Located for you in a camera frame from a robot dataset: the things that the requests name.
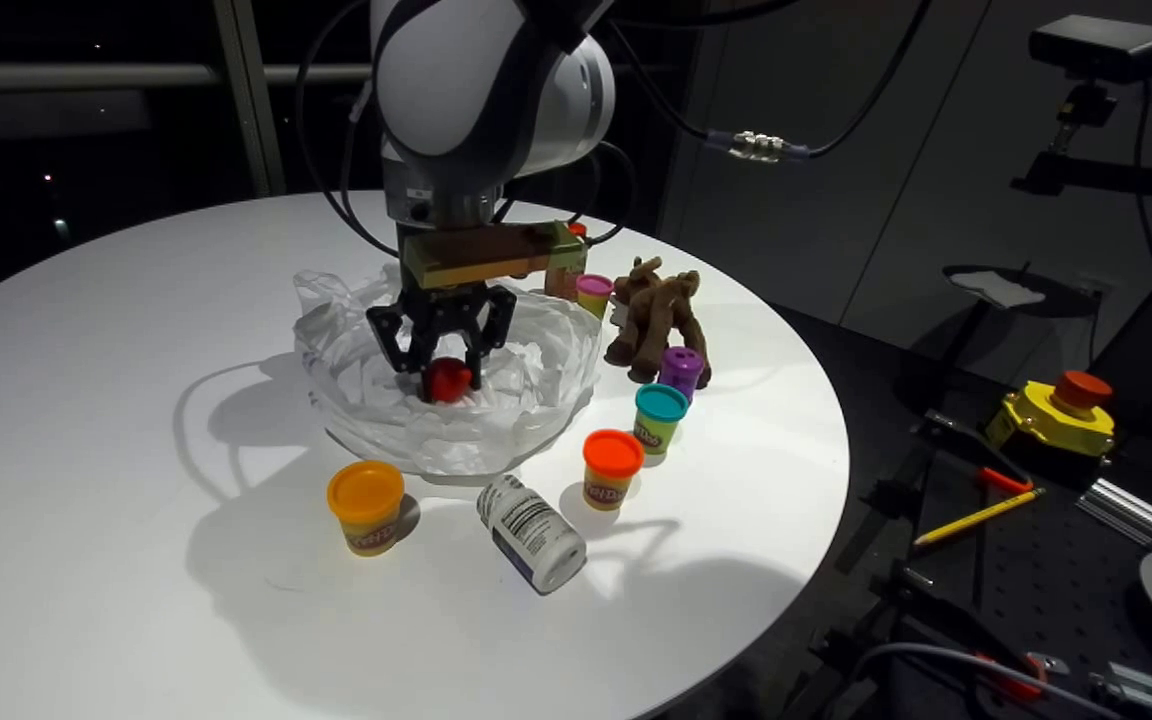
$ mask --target white tabletop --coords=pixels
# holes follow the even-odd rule
[[[491,549],[470,489],[408,481],[423,520],[379,559],[331,528],[340,456],[296,393],[290,276],[363,284],[379,251],[321,197],[155,218],[0,284],[0,720],[600,720],[729,665],[824,559],[848,430],[766,303],[637,233],[592,269],[633,256],[704,272],[716,378],[620,514],[576,493],[583,430],[633,422],[620,366],[514,473],[586,537],[555,595]]]

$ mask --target cable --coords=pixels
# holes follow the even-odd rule
[[[511,206],[511,197],[502,197],[502,204],[491,211],[491,223],[502,223],[508,206]]]
[[[866,118],[866,111],[885,101],[887,84],[897,80],[905,56],[909,56],[909,49],[911,49],[911,39],[919,35],[919,27],[922,27],[922,20],[929,20],[929,7],[932,7],[932,0],[919,0],[919,4],[911,7],[911,20],[905,23],[900,45],[897,45],[885,76],[878,76],[874,86],[862,95],[862,103],[854,107],[853,123],[843,123],[843,130],[831,136],[831,141],[824,141],[824,145],[787,145],[787,157],[794,157],[794,158],[820,158],[820,157],[831,157],[837,148],[843,148],[843,145],[854,136],[854,129]]]
[[[963,715],[989,715],[985,703],[978,703],[978,690],[971,690],[971,667],[935,667],[935,660],[922,660],[922,657],[905,657],[916,670],[932,674],[935,682],[943,682],[947,690],[957,690],[963,701]]]
[[[900,174],[900,184],[897,184],[897,192],[890,192],[890,204],[887,204],[887,211],[885,211],[878,233],[870,235],[862,260],[858,260],[858,272],[854,272],[854,281],[853,281],[853,288],[848,288],[848,295],[843,295],[843,307],[839,307],[839,319],[837,319],[837,322],[848,319],[848,313],[853,313],[853,303],[854,303],[854,295],[858,295],[858,288],[862,288],[862,281],[866,281],[866,272],[870,272],[870,260],[874,260],[878,247],[885,247],[885,235],[887,235],[887,228],[890,228],[890,218],[897,218],[897,206],[900,206],[900,198],[905,198],[905,192],[909,192],[909,184],[911,184],[911,171],[919,166],[922,153],[932,148],[932,136],[935,136],[941,114],[943,114],[943,107],[947,107],[947,95],[957,92],[957,84],[960,84],[960,76],[963,76],[963,68],[967,68],[967,56],[971,56],[971,49],[975,49],[975,39],[978,39],[978,27],[985,27],[989,11],[990,11],[990,0],[985,0],[978,11],[975,11],[975,20],[971,20],[967,45],[963,45],[963,53],[957,56],[957,65],[951,65],[951,72],[947,72],[947,84],[943,84],[943,92],[941,92],[941,103],[935,103],[935,111],[932,111],[919,145],[911,148],[911,158],[909,158],[909,166],[905,166],[905,174]]]
[[[639,86],[647,95],[647,103],[656,107],[656,114],[665,114],[674,130],[713,145],[709,129],[694,129],[681,107],[670,107],[670,101],[661,92],[661,84],[647,76],[643,56],[629,45],[629,35],[620,31],[620,23],[607,23],[612,39],[624,49],[633,72],[639,76]]]
[[[350,101],[349,118],[345,118],[345,145],[340,145],[340,204],[345,204],[345,211],[349,211],[354,223],[359,223],[359,211],[354,211],[350,198],[349,198],[350,136],[354,136],[367,103],[373,103],[373,80],[363,80],[363,92]]]
[[[612,141],[602,141],[600,153],[616,157],[629,192],[624,192],[624,206],[616,211],[612,228],[607,228],[602,235],[592,235],[583,247],[600,247],[600,245],[607,245],[612,235],[620,235],[629,211],[639,204],[639,181],[637,181],[637,171],[633,171],[629,153],[624,153],[620,145],[612,145]]]
[[[729,153],[733,158],[752,158],[752,162],[780,162],[780,158],[820,158],[831,157],[837,148],[843,148],[858,123],[870,114],[870,107],[885,101],[885,92],[890,86],[911,39],[919,35],[922,20],[929,20],[932,0],[919,0],[897,39],[897,53],[887,56],[878,80],[870,84],[870,92],[858,101],[854,114],[843,123],[843,130],[837,130],[824,145],[801,145],[801,141],[782,141],[777,130],[720,130],[720,129],[694,129],[688,114],[674,111],[674,103],[656,86],[656,80],[647,76],[639,53],[629,45],[629,35],[620,31],[620,23],[612,27],[612,39],[624,49],[629,65],[639,76],[639,86],[647,95],[647,103],[674,123],[683,136]]]
[[[782,11],[787,4],[794,4],[794,0],[766,0],[766,4],[749,4],[749,7],[733,7],[733,11],[688,17],[688,20],[639,20],[639,17],[616,17],[616,20],[629,23],[629,27],[691,31],[691,27],[741,23],[741,20],[773,17],[773,11]]]
[[[345,4],[345,7],[321,27],[321,35],[308,45],[308,53],[304,53],[304,59],[300,59],[300,68],[296,68],[296,145],[300,145],[300,158],[304,158],[304,171],[308,171],[312,187],[323,192],[323,198],[331,204],[331,211],[335,211],[359,239],[367,239],[377,251],[394,256],[394,247],[379,245],[379,239],[350,216],[350,204],[349,204],[349,198],[340,204],[340,198],[331,197],[331,187],[323,184],[321,162],[317,162],[317,157],[312,157],[312,148],[308,148],[308,129],[304,129],[308,65],[317,65],[317,56],[323,53],[328,35],[331,35],[359,4],[367,4],[367,0]]]
[[[586,162],[586,174],[592,174],[592,197],[600,197],[602,192],[602,158],[600,158],[600,153],[586,153],[583,162]]]
[[[1131,171],[1145,171],[1149,107],[1152,107],[1152,84],[1145,80],[1145,84],[1140,84],[1136,145],[1131,145]],[[1145,204],[1140,184],[1136,184],[1131,198],[1136,198],[1136,218],[1140,218],[1145,251],[1149,251],[1149,264],[1152,264],[1152,216],[1149,216],[1149,204]],[[1131,421],[1122,421],[1122,422],[1131,422],[1136,437],[1140,437],[1149,421],[1152,421],[1152,396],[1145,399],[1140,417],[1131,417]]]
[[[1039,674],[1029,674],[1029,670],[1017,670],[1008,665],[995,665],[989,657],[971,657],[971,650],[957,650],[957,647],[941,647],[941,645],[874,645],[874,647],[866,647],[854,660],[853,680],[862,674],[862,665],[870,665],[878,657],[941,657],[941,660],[957,660],[957,665],[967,665],[967,667],[978,667],[978,670],[995,670],[995,674],[1008,674],[1008,680],[1019,680],[1019,682],[1035,682],[1035,689],[1044,689],[1044,690],[1058,697],[1062,703],[1077,703],[1077,709],[1082,709],[1091,715],[1121,715],[1121,711],[1110,711],[1104,703],[1091,703],[1088,697],[1077,697],[1077,690],[1069,690],[1058,682],[1047,682]]]

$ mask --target stuffed animal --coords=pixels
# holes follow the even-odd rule
[[[691,313],[698,288],[694,272],[661,281],[661,260],[633,260],[629,276],[616,276],[616,303],[624,303],[620,334],[607,344],[607,364],[629,364],[629,376],[650,382],[661,355],[666,350],[666,330],[683,334],[683,348],[704,355],[698,389],[709,382],[709,344]]]

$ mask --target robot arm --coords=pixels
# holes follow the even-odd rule
[[[394,223],[479,228],[511,174],[576,162],[616,111],[586,27],[612,0],[377,0]]]

